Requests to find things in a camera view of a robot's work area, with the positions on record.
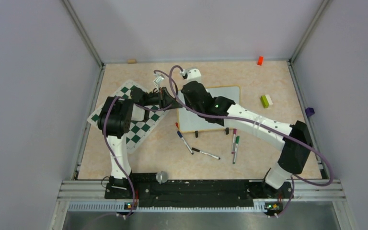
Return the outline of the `yellow framed whiteboard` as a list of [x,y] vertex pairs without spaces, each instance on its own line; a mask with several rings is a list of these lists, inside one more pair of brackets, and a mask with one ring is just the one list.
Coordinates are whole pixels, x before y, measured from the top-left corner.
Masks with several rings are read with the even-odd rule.
[[[206,91],[212,97],[223,96],[233,100],[235,103],[240,103],[241,88],[238,85],[216,86],[206,88]],[[204,118],[187,111],[185,108],[177,109],[177,118],[179,130],[181,133],[202,132],[224,130],[225,128],[219,124],[213,124],[206,121]]]

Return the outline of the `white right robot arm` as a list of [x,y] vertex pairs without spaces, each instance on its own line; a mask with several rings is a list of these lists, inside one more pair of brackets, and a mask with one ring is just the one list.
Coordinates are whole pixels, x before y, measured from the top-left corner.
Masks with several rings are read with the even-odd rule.
[[313,146],[308,127],[301,121],[295,124],[282,123],[258,115],[243,108],[234,100],[224,96],[213,97],[197,81],[183,86],[179,99],[196,111],[209,123],[235,128],[265,140],[281,154],[269,169],[262,184],[262,192],[267,197],[275,197],[281,186],[293,174],[301,174]]

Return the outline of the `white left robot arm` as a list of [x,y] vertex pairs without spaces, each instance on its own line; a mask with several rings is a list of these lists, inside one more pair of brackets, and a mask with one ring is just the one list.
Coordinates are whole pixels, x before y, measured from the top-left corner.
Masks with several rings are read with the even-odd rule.
[[119,96],[109,96],[102,107],[97,126],[104,136],[105,144],[110,151],[111,173],[109,189],[123,198],[129,198],[134,193],[134,185],[130,179],[131,167],[127,156],[127,134],[132,121],[147,122],[150,108],[156,106],[155,112],[178,109],[182,105],[171,96],[166,87],[145,92],[134,87],[130,97],[122,99]]

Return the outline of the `blue whiteboard marker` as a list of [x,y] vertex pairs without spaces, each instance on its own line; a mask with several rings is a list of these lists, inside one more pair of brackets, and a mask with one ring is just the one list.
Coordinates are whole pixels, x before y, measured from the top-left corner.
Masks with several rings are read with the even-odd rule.
[[189,146],[189,144],[188,144],[188,143],[187,143],[187,141],[184,139],[184,137],[183,137],[182,133],[181,133],[179,130],[177,130],[177,135],[178,135],[178,136],[179,136],[179,138],[184,142],[184,144],[185,144],[186,148],[189,150],[189,152],[193,155],[193,154],[194,154],[194,152],[193,152],[192,148]]

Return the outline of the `purple whiteboard marker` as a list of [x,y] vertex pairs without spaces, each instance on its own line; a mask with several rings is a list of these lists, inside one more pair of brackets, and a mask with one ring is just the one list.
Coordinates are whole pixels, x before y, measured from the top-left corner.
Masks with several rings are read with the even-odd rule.
[[236,134],[237,134],[237,129],[233,129],[233,135],[232,135],[232,146],[231,146],[231,154],[234,154],[235,152],[235,146],[236,146]]

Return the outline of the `black whiteboard marker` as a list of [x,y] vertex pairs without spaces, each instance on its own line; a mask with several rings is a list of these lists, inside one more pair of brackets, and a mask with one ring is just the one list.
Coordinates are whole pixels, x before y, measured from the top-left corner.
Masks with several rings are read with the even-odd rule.
[[201,154],[204,154],[204,155],[206,155],[206,156],[210,156],[210,157],[212,157],[212,158],[214,158],[214,159],[217,159],[217,160],[221,160],[221,157],[216,156],[216,155],[213,155],[213,154],[211,154],[211,153],[208,153],[208,152],[205,152],[205,151],[202,151],[202,150],[196,149],[196,148],[191,148],[191,149],[192,149],[192,151],[199,152],[199,153],[201,153]]

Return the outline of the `green whiteboard marker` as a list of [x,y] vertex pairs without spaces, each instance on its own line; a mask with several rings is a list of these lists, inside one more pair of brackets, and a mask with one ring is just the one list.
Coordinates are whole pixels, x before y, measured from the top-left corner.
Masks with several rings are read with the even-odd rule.
[[234,149],[233,160],[232,160],[233,164],[236,163],[237,152],[238,152],[238,147],[239,147],[239,141],[240,141],[240,136],[237,136],[236,139],[235,139],[235,149]]

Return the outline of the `green white chessboard mat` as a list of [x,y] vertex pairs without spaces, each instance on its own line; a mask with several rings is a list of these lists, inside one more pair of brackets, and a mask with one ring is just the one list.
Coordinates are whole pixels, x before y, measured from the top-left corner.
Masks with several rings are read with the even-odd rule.
[[[111,123],[112,118],[114,118],[115,110],[121,107],[120,104],[124,101],[124,99],[130,98],[130,93],[135,88],[140,88],[143,91],[149,92],[149,89],[138,84],[137,82],[133,80],[127,80],[114,93],[110,95],[110,103],[116,96],[118,96],[120,99],[113,106],[108,119],[108,123]],[[148,106],[148,108],[150,109],[149,119],[146,122],[131,121],[130,123],[129,132],[126,133],[126,147],[128,154],[133,153],[145,141],[145,139],[150,136],[155,127],[168,114],[168,111],[158,111],[158,105],[150,105]],[[91,115],[88,116],[87,121],[91,124],[91,126],[102,130],[101,127],[98,127],[98,121],[104,121],[108,110],[108,103],[104,102],[100,104],[99,108],[97,108],[94,112],[91,113]]]

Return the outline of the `small wooden cork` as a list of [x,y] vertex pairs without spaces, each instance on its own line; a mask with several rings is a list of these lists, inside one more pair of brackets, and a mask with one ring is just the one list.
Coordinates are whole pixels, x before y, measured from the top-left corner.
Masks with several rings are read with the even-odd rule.
[[136,59],[128,59],[127,60],[127,64],[136,64],[137,60]]

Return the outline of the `green white toy brick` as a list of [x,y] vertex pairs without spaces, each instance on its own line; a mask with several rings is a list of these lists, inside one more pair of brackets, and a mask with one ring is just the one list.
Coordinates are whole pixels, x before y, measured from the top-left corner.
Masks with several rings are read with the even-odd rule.
[[273,105],[273,101],[269,94],[264,94],[260,97],[263,108],[269,108]]

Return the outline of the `orange toy block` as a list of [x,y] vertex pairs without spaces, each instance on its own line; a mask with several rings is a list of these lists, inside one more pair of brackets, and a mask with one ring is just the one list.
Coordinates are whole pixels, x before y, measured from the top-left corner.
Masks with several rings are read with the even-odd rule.
[[262,66],[263,62],[264,62],[264,57],[263,57],[263,56],[260,56],[260,57],[258,58],[258,60],[257,60],[257,65],[258,65],[258,66]]

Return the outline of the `silver round knob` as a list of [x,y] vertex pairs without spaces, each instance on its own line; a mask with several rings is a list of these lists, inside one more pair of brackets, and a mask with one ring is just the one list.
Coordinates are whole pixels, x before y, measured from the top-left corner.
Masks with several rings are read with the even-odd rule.
[[167,172],[160,171],[160,172],[156,173],[156,181],[159,184],[163,184],[163,183],[167,182],[168,181],[168,174],[167,174]]

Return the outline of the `purple toy block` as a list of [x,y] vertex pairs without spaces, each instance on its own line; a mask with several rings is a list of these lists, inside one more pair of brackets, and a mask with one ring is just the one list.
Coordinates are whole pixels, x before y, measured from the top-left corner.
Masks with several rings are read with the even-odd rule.
[[314,110],[314,108],[312,108],[312,107],[307,107],[307,108],[305,109],[305,114],[306,114],[306,116],[307,116],[307,117],[311,117],[311,116],[313,116],[313,115],[315,114],[315,110]]

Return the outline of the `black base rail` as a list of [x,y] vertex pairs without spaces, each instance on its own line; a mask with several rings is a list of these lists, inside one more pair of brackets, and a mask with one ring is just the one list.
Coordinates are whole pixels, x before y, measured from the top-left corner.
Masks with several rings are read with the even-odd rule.
[[261,180],[168,180],[155,173],[132,173],[129,179],[109,178],[104,197],[138,201],[139,207],[221,208],[253,207],[258,199],[285,200],[291,183],[273,189]]

